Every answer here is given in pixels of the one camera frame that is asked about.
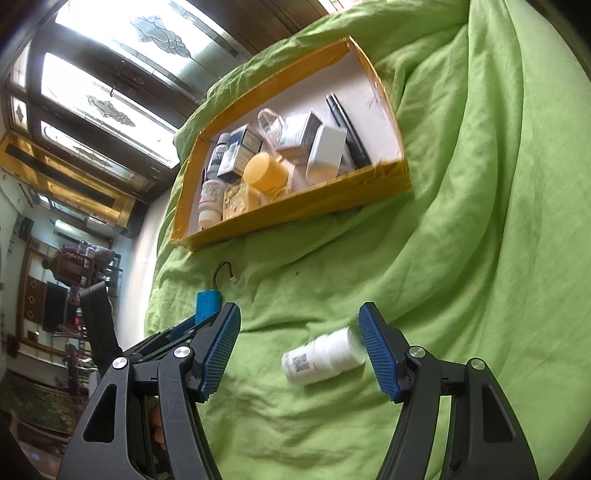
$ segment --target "plastic bottle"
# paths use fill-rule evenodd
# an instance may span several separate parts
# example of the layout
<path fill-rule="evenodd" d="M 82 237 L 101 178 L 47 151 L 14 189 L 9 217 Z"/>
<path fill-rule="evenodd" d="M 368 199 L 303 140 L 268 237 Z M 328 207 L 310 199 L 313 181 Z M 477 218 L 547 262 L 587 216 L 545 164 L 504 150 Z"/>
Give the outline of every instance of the plastic bottle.
<path fill-rule="evenodd" d="M 217 180 L 217 171 L 222 163 L 224 152 L 228 148 L 228 140 L 230 140 L 230 133 L 222 133 L 217 140 L 217 145 L 213 149 L 212 156 L 209 159 L 205 176 L 208 180 Z"/>
<path fill-rule="evenodd" d="M 309 385 L 363 365 L 366 356 L 359 338 L 346 327 L 284 353 L 281 366 L 290 382 Z"/>
<path fill-rule="evenodd" d="M 258 122 L 263 136 L 267 139 L 271 148 L 275 150 L 281 138 L 283 126 L 285 125 L 281 115 L 275 113 L 270 108 L 264 108 L 258 114 Z"/>
<path fill-rule="evenodd" d="M 208 180 L 201 187 L 199 197 L 199 226 L 209 228 L 222 221 L 223 194 L 227 185 L 221 180 Z"/>

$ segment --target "pill bottle cap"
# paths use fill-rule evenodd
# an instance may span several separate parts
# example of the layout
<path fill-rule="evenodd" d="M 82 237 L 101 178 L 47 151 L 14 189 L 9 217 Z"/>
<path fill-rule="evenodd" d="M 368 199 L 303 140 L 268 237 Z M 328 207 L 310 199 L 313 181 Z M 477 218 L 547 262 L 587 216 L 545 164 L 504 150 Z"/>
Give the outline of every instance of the pill bottle cap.
<path fill-rule="evenodd" d="M 287 168 L 267 152 L 260 152 L 250 159 L 242 179 L 259 192 L 274 195 L 283 188 L 289 178 Z"/>
<path fill-rule="evenodd" d="M 327 335 L 324 348 L 331 365 L 339 373 L 351 370 L 365 362 L 365 348 L 350 327 L 341 328 Z"/>
<path fill-rule="evenodd" d="M 228 132 L 224 132 L 220 135 L 220 138 L 217 139 L 217 144 L 226 144 L 228 143 L 228 140 L 230 140 L 230 134 Z"/>

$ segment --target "green bedsheet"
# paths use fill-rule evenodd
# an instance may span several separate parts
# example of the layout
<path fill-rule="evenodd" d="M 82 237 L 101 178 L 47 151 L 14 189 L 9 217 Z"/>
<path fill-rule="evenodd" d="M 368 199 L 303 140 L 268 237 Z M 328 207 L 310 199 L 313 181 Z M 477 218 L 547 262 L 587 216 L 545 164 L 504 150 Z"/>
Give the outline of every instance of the green bedsheet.
<path fill-rule="evenodd" d="M 523 0 L 366 0 L 265 50 L 222 79 L 176 137 L 240 93 L 351 35 L 388 91 L 414 189 L 361 209 L 269 228 L 191 254 L 158 239 L 146 319 L 185 319 L 215 267 L 242 311 L 220 390 L 200 406 L 225 479 L 373 479 L 399 406 L 372 368 L 298 387 L 287 349 L 346 325 L 365 301 L 439 358 L 483 358 L 515 409 L 542 479 L 591 417 L 591 88 Z M 427 478 L 438 478 L 449 400 Z"/>

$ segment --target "yellow container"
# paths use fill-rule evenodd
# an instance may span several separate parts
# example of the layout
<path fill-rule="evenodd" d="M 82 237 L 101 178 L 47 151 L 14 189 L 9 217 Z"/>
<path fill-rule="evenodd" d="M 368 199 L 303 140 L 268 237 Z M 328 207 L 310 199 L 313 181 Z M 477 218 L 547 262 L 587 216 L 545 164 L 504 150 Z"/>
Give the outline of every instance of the yellow container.
<path fill-rule="evenodd" d="M 250 212 L 259 206 L 259 202 L 258 192 L 246 183 L 228 187 L 223 196 L 223 220 Z"/>
<path fill-rule="evenodd" d="M 353 67 L 356 73 L 354 75 L 349 73 L 352 71 L 350 68 L 352 61 L 355 62 Z M 334 92 L 341 103 L 349 102 L 343 107 L 351 117 L 358 134 L 362 137 L 364 146 L 374 164 L 311 186 L 306 190 L 281 196 L 273 202 L 258 207 L 251 205 L 251 209 L 243 210 L 244 213 L 241 215 L 232 218 L 225 216 L 224 221 L 200 232 L 191 231 L 191 212 L 203 175 L 203 165 L 213 148 L 212 146 L 215 145 L 217 136 L 223 131 L 236 128 L 246 122 L 255 125 L 257 114 L 262 108 L 272 108 L 282 116 L 301 113 L 295 109 L 282 112 L 280 108 L 276 108 L 276 100 L 287 98 L 299 101 L 300 98 L 305 97 L 310 99 L 309 86 L 314 88 L 318 76 L 324 75 L 326 78 L 330 72 L 335 72 L 335 68 L 340 67 L 341 70 L 336 76 L 333 75 L 333 80 L 330 80 L 333 83 L 328 85 L 326 91 L 330 93 L 334 87 Z M 352 75 L 353 81 L 361 79 L 365 82 L 368 85 L 367 88 L 371 88 L 370 94 L 363 97 L 358 95 L 356 91 L 350 95 L 347 95 L 346 92 L 341 93 L 338 88 L 340 88 L 339 85 L 342 85 L 343 77 L 347 75 Z M 324 96 L 328 95 L 324 91 L 318 93 L 322 93 Z M 324 117 L 320 119 L 329 124 L 332 121 L 330 112 L 327 107 L 319 106 L 321 103 L 326 104 L 324 96 L 316 96 L 318 102 L 312 110 L 321 114 L 321 117 L 324 114 Z M 319 112 L 321 108 L 326 108 L 326 111 Z M 375 108 L 375 111 L 379 109 L 377 115 L 382 127 L 379 135 L 386 133 L 378 138 L 375 136 L 376 129 L 371 119 L 369 121 L 363 119 L 363 112 L 370 111 L 372 108 Z M 376 147 L 376 142 L 381 142 L 379 147 L 396 144 L 396 148 L 392 150 L 391 154 L 372 157 L 370 150 Z M 404 158 L 402 138 L 382 82 L 365 53 L 353 39 L 343 38 L 305 55 L 275 72 L 235 99 L 200 132 L 191 150 L 184 174 L 171 240 L 182 242 L 186 247 L 196 251 L 219 241 L 278 223 L 385 200 L 406 192 L 410 188 L 412 185 L 408 164 Z"/>
<path fill-rule="evenodd" d="M 267 152 L 260 152 L 246 165 L 242 180 L 273 198 L 285 189 L 289 175 L 284 165 L 278 163 Z"/>

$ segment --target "window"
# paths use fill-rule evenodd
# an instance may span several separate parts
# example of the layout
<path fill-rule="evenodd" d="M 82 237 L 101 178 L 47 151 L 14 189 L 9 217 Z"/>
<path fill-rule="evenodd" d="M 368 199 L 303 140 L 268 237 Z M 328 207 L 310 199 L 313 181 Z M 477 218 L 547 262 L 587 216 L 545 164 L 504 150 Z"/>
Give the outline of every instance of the window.
<path fill-rule="evenodd" d="M 47 198 L 45 195 L 41 195 L 41 193 L 37 193 L 37 199 L 41 202 L 44 203 L 45 205 L 49 206 L 49 198 Z"/>
<path fill-rule="evenodd" d="M 93 165 L 100 170 L 107 171 L 114 177 L 131 185 L 138 192 L 146 192 L 154 186 L 153 181 L 147 180 L 143 176 L 119 165 L 117 162 L 105 157 L 103 154 L 78 142 L 78 140 L 75 140 L 43 121 L 41 121 L 41 134 L 47 141 L 67 150 L 72 155 L 75 155 L 77 158 L 90 165 Z"/>
<path fill-rule="evenodd" d="M 199 101 L 218 79 L 250 58 L 223 28 L 186 0 L 70 0 L 56 23 L 103 44 Z"/>
<path fill-rule="evenodd" d="M 176 128 L 51 53 L 45 56 L 41 93 L 167 167 L 180 163 Z"/>
<path fill-rule="evenodd" d="M 62 205 L 61 203 L 54 202 L 53 200 L 50 200 L 50 202 L 51 206 L 55 208 L 55 210 L 59 210 L 60 212 L 65 213 L 66 215 L 70 215 L 71 217 L 74 217 L 82 222 L 86 221 L 86 217 L 81 213 L 78 213 L 77 211 Z"/>
<path fill-rule="evenodd" d="M 12 84 L 20 87 L 23 90 L 26 87 L 27 61 L 29 58 L 30 48 L 31 43 L 25 47 L 20 56 L 17 58 L 16 62 L 14 63 L 14 67 L 12 67 L 12 72 L 10 75 L 10 81 Z"/>
<path fill-rule="evenodd" d="M 16 97 L 10 97 L 10 105 L 12 112 L 12 123 L 25 132 L 29 131 L 29 125 L 27 123 L 27 104 Z"/>

